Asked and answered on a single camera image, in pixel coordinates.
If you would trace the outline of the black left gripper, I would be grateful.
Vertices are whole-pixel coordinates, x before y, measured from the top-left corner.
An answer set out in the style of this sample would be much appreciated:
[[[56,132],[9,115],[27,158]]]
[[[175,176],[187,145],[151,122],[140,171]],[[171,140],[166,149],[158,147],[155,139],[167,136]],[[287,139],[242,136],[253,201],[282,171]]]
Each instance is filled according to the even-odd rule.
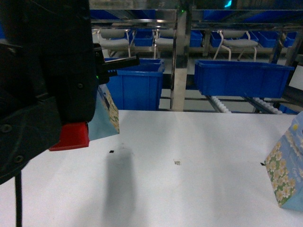
[[[0,24],[0,181],[59,142],[62,125],[89,122],[97,77],[87,0],[3,0]],[[104,61],[104,81],[140,64]]]

